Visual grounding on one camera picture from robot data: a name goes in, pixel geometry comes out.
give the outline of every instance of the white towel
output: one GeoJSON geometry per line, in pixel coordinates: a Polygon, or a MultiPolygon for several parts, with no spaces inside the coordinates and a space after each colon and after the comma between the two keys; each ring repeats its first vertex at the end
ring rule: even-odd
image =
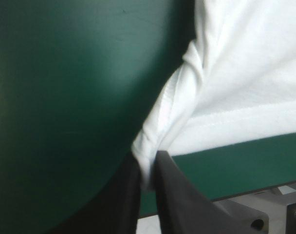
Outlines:
{"type": "Polygon", "coordinates": [[[196,38],[132,152],[171,156],[296,132],[296,0],[196,0],[196,38]]]}

